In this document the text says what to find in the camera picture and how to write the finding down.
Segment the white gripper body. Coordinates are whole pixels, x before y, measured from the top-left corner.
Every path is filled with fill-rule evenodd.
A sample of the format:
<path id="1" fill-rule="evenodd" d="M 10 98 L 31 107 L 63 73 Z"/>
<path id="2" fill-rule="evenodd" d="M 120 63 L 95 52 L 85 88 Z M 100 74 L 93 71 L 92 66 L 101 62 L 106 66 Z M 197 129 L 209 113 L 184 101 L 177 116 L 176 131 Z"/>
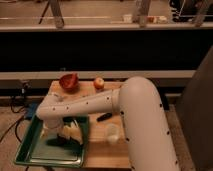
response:
<path id="1" fill-rule="evenodd" d="M 46 137 L 48 134 L 58 134 L 61 132 L 62 128 L 63 121 L 61 119 L 44 120 L 41 136 Z"/>

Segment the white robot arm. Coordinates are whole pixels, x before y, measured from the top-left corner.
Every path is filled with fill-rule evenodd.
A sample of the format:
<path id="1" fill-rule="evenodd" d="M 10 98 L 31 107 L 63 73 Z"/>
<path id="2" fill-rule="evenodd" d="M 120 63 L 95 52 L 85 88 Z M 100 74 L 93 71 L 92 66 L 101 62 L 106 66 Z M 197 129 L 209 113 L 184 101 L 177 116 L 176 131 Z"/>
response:
<path id="1" fill-rule="evenodd" d="M 118 89 L 70 102 L 50 93 L 36 115 L 46 129 L 58 132 L 64 117 L 105 112 L 121 116 L 132 171 L 180 171 L 160 95 L 144 77 L 131 77 Z"/>

